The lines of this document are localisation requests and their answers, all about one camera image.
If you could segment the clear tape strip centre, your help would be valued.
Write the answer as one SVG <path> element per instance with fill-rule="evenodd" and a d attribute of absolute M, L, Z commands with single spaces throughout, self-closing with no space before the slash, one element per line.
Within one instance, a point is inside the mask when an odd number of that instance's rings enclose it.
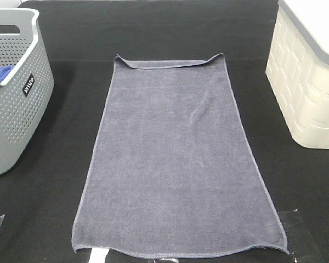
<path fill-rule="evenodd" d="M 105 262 L 106 256 L 110 249 L 107 248 L 92 248 L 88 263 L 102 263 Z M 148 262 L 153 263 L 179 263 L 179 259 L 176 258 L 160 258 L 149 259 Z"/>

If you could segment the black table cloth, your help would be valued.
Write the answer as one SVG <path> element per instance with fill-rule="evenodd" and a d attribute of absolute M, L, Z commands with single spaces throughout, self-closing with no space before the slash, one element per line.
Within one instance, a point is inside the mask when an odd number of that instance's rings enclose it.
<path fill-rule="evenodd" d="M 249 144 L 279 211 L 297 210 L 329 262 L 329 150 L 291 138 L 265 75 L 277 1 L 27 1 L 55 86 L 16 165 L 0 175 L 0 262 L 87 262 L 72 224 L 113 59 L 206 60 L 223 53 Z"/>

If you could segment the white plastic storage box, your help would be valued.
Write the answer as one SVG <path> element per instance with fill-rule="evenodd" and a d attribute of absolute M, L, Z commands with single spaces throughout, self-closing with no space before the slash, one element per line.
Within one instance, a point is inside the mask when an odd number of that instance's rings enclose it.
<path fill-rule="evenodd" d="M 291 137 L 329 150 L 329 1 L 279 1 L 266 76 Z"/>

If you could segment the grey microfibre towel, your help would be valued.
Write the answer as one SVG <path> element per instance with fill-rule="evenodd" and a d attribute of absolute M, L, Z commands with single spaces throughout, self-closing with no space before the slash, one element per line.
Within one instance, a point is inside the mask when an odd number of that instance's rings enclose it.
<path fill-rule="evenodd" d="M 71 243 L 148 259 L 288 251 L 223 54 L 115 57 Z"/>

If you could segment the clear tape strip right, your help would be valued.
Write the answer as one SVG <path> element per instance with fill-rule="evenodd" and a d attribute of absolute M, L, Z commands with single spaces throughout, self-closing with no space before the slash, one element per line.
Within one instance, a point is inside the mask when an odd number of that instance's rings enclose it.
<path fill-rule="evenodd" d="M 299 210 L 278 212 L 290 255 L 286 262 L 325 262 Z"/>

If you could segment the grey perforated laundry basket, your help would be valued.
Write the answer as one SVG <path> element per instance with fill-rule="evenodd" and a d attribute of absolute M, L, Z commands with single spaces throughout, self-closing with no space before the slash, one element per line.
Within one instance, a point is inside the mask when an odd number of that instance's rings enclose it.
<path fill-rule="evenodd" d="M 12 67 L 0 81 L 0 175 L 21 156 L 54 88 L 38 17 L 31 8 L 0 8 L 0 26 L 19 29 L 0 33 L 0 68 Z"/>

